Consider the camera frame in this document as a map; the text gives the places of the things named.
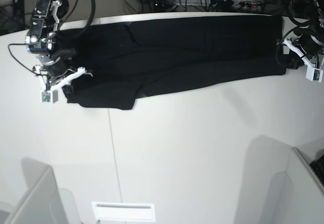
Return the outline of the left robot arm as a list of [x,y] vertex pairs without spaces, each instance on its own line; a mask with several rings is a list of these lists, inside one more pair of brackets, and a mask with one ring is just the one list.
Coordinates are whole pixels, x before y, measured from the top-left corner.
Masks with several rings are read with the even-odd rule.
[[276,62],[287,69],[323,69],[323,0],[281,0],[295,25],[277,43]]

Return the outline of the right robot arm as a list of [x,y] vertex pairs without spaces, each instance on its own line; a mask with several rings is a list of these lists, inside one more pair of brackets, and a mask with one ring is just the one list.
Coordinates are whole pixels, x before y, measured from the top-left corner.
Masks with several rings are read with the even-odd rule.
[[39,60],[39,64],[28,71],[40,80],[43,103],[57,102],[60,89],[70,93],[73,90],[72,81],[88,73],[79,62],[80,52],[76,42],[94,20],[96,2],[90,2],[90,16],[85,26],[75,34],[68,35],[61,28],[74,11],[69,7],[69,1],[36,1],[23,45]]

